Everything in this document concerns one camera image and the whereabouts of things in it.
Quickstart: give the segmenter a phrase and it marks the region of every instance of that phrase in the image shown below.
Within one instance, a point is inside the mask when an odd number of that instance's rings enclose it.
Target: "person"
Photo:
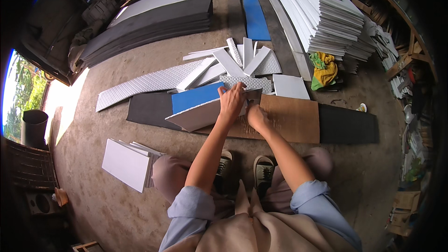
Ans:
[[[250,202],[241,180],[234,202],[218,193],[214,182],[229,176],[232,153],[223,146],[246,101],[244,87],[218,89],[220,114],[193,162],[165,155],[154,163],[154,187],[171,204],[159,251],[361,251],[327,183],[317,180],[333,168],[328,151],[315,147],[300,156],[259,105],[248,105],[247,121],[278,165],[266,156],[255,159]]]

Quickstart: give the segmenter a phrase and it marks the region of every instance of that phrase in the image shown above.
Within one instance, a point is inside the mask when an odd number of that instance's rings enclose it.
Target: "shoe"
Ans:
[[[266,191],[271,187],[272,175],[274,174],[274,163],[266,156],[258,156],[254,161],[255,189],[259,198],[263,198]]]
[[[220,164],[218,166],[218,170],[216,171],[216,175],[225,178],[230,172],[230,167],[232,166],[232,159],[233,159],[232,153],[227,149],[223,149],[221,153]]]

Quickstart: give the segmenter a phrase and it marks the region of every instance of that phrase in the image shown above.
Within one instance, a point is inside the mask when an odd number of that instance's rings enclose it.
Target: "yellow cloth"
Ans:
[[[310,54],[310,59],[314,65],[311,88],[317,90],[329,85],[337,75],[337,65],[334,63],[335,57],[327,53],[316,52]]]

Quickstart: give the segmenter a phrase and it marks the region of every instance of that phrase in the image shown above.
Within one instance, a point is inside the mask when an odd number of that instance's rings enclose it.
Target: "concrete floor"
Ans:
[[[154,188],[139,193],[101,169],[107,138],[136,141],[161,152],[193,160],[206,137],[127,122],[128,104],[95,112],[98,93],[143,74],[183,64],[188,52],[225,45],[227,0],[213,0],[213,30],[151,43],[119,54],[83,72],[73,87],[54,82],[46,111],[52,119],[50,141],[59,183],[70,198],[69,210],[82,242],[98,241],[105,251],[157,251],[169,226],[168,202]],[[381,251],[390,240],[384,226],[392,209],[401,162],[403,116],[378,60],[361,65],[358,76],[344,78],[341,92],[312,92],[320,103],[356,109],[366,103],[377,115],[379,144],[322,144],[335,160],[328,181],[332,197],[359,233],[364,251]],[[310,144],[293,143],[300,153]],[[228,139],[237,154],[246,187],[253,186],[252,164],[272,155],[262,140]]]

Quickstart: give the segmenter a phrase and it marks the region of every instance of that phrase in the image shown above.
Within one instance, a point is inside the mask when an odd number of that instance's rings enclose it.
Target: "light blue sleeve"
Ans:
[[[172,220],[159,252],[188,236],[204,232],[214,215],[215,203],[209,194],[195,186],[183,187],[168,208],[168,217]]]
[[[328,196],[330,188],[326,182],[308,181],[300,185],[291,199],[295,214],[304,214],[343,237],[356,250],[362,251],[361,239]]]

